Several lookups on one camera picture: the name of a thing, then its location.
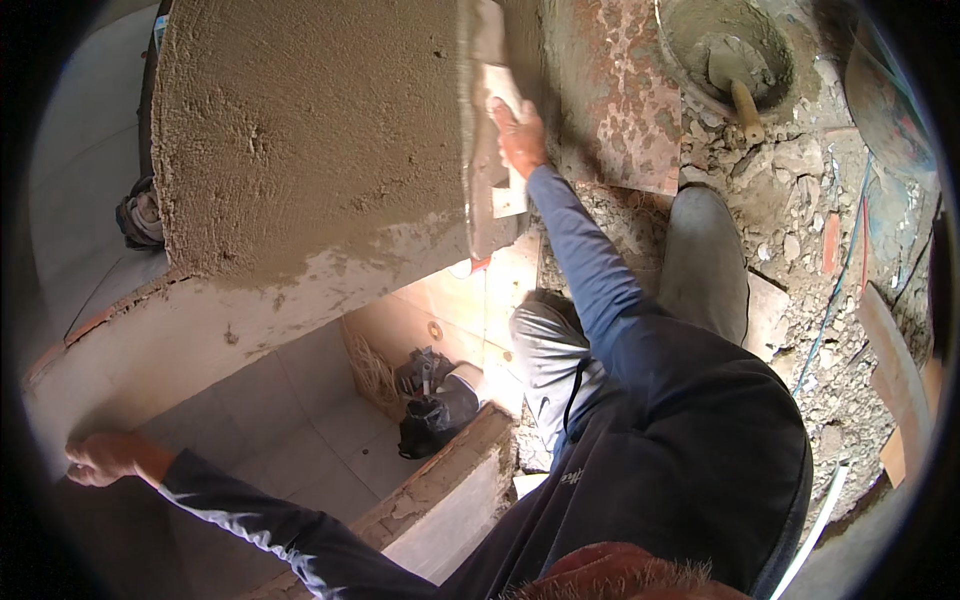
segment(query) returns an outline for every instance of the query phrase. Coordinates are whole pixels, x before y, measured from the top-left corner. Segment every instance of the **blue long sleeve shirt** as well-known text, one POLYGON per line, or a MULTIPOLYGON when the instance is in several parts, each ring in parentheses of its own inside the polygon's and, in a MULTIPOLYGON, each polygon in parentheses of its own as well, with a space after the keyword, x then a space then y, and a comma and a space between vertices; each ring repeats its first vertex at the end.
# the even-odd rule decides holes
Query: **blue long sleeve shirt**
POLYGON ((639 288, 566 181, 528 181, 591 353, 624 390, 583 421, 550 477, 438 588, 324 513, 266 496, 183 454, 161 493, 287 560, 324 598, 497 597, 598 541, 626 541, 754 597, 776 587, 812 483, 792 397, 750 352, 670 316, 639 288))

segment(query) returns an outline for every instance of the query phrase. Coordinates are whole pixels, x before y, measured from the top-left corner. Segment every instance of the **pants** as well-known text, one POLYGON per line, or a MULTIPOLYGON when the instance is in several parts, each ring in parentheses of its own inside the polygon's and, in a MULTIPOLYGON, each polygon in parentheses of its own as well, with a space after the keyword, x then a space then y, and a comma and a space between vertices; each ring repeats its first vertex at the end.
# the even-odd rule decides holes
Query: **pants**
MULTIPOLYGON (((685 188, 670 212, 660 305, 740 346, 748 299, 740 235, 727 206, 708 188, 685 188)), ((592 410, 624 393, 590 354, 584 334, 554 306, 525 301, 510 319, 510 333, 527 405, 556 461, 592 410)))

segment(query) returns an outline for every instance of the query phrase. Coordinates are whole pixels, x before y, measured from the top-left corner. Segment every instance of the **man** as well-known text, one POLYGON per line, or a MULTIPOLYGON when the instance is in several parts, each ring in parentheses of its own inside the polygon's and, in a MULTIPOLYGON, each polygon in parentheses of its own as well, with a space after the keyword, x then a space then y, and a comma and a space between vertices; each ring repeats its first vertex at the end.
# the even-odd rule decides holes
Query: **man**
POLYGON ((705 188, 676 198, 659 302, 547 164, 543 124, 493 101, 504 157, 528 180, 583 334, 547 303, 511 319, 550 477, 438 588, 336 519, 271 498, 189 451, 134 435, 69 445, 68 475, 139 475, 175 504, 272 551, 322 598, 713 598, 770 595, 812 482, 800 413, 740 347, 747 278, 736 226, 705 188))

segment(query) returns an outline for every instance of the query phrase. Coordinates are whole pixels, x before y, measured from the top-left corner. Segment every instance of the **wooden handle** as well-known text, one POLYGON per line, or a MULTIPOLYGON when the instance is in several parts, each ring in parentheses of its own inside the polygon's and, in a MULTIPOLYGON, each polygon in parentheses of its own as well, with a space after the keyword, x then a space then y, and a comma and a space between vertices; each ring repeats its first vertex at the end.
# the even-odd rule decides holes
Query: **wooden handle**
POLYGON ((750 90, 743 82, 734 79, 730 82, 730 95, 733 96, 736 116, 740 120, 740 127, 743 128, 747 141, 759 144, 763 141, 763 125, 760 124, 760 115, 756 112, 754 97, 750 95, 750 90))

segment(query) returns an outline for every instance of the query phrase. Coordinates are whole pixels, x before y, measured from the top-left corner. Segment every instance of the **blue wire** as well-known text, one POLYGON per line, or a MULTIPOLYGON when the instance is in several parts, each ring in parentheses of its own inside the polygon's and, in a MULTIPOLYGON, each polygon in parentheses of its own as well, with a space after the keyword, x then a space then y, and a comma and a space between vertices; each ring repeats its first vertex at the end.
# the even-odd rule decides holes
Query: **blue wire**
POLYGON ((800 371, 800 377, 797 379, 797 385, 794 387, 793 392, 790 393, 792 397, 797 397, 797 392, 800 391, 801 386, 804 384, 806 373, 810 369, 810 363, 813 362, 813 357, 817 355, 817 350, 820 349, 820 342, 824 338, 824 330, 827 329, 833 303, 840 296, 840 291, 843 288, 843 280, 844 277, 847 276, 850 259, 853 257, 853 248, 856 246, 856 234, 860 230, 860 214, 863 210, 863 204, 866 202, 864 196, 867 194, 867 180, 870 178, 870 165, 873 159, 874 153, 868 153, 867 169, 863 174, 863 183, 860 185, 860 202, 856 203, 856 220, 853 222, 853 233, 850 235, 850 249, 847 251, 847 260, 844 261, 843 270, 840 271, 840 277, 837 278, 836 285, 833 286, 833 292, 830 294, 830 299, 827 301, 827 312, 824 314, 824 319, 820 322, 820 331, 817 333, 817 339, 813 341, 813 346, 810 347, 810 353, 806 356, 804 369, 800 371))

